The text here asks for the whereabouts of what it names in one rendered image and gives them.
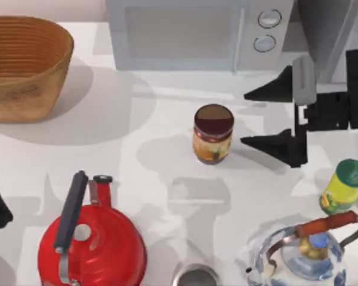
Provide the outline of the grey metal cup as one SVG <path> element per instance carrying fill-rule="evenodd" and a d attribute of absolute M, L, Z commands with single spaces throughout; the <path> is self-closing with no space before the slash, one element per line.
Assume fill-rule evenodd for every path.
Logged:
<path fill-rule="evenodd" d="M 224 284 L 212 267 L 192 263 L 181 268 L 174 275 L 171 286 L 224 286 Z"/>

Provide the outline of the microwave oven door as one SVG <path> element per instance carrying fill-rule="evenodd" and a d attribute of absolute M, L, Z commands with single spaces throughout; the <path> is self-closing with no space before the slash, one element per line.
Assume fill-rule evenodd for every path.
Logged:
<path fill-rule="evenodd" d="M 106 0 L 116 68 L 237 69 L 242 0 Z"/>

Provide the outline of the yellow bottle with green cap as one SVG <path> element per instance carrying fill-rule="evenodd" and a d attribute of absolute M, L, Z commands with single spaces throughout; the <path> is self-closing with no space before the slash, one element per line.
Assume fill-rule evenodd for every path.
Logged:
<path fill-rule="evenodd" d="M 327 215 L 344 213 L 358 199 L 358 160 L 347 158 L 338 163 L 334 174 L 319 198 Z"/>

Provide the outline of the brown jar with label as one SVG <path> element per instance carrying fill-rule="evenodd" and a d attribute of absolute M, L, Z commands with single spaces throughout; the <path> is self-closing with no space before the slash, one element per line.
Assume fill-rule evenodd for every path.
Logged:
<path fill-rule="evenodd" d="M 207 104 L 194 116 L 193 151 L 199 161 L 217 164 L 228 155 L 232 143 L 234 116 L 225 106 Z"/>

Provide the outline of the pale microwave oven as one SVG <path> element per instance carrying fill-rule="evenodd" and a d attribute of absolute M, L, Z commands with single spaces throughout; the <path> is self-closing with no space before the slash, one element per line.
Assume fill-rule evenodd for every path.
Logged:
<path fill-rule="evenodd" d="M 237 72 L 270 70 L 280 60 L 294 0 L 242 0 L 242 2 L 245 9 L 245 21 Z M 264 29 L 258 24 L 259 14 L 268 10 L 278 10 L 282 15 L 281 22 L 272 29 Z M 253 47 L 254 40 L 265 35 L 272 35 L 277 44 L 269 52 L 257 52 Z"/>

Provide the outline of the round microwave knob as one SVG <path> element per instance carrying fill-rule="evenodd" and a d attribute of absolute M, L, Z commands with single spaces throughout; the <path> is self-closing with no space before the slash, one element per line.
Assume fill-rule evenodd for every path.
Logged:
<path fill-rule="evenodd" d="M 278 10 L 263 11 L 258 16 L 258 24 L 264 29 L 276 27 L 282 20 L 282 15 Z"/>
<path fill-rule="evenodd" d="M 277 44 L 272 35 L 265 35 L 254 40 L 253 47 L 257 52 L 265 53 L 273 50 Z"/>

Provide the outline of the blue and white kettle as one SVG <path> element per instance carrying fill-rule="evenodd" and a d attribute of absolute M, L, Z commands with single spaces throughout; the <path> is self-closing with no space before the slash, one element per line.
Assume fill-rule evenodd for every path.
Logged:
<path fill-rule="evenodd" d="M 352 210 L 279 229 L 255 252 L 248 285 L 347 286 L 345 247 L 357 239 Z"/>

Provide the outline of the brown woven basket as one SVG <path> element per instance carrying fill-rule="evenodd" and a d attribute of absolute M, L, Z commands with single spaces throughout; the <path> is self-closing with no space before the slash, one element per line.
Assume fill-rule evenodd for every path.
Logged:
<path fill-rule="evenodd" d="M 66 80 L 72 35 L 42 18 L 0 15 L 0 123 L 49 116 Z"/>

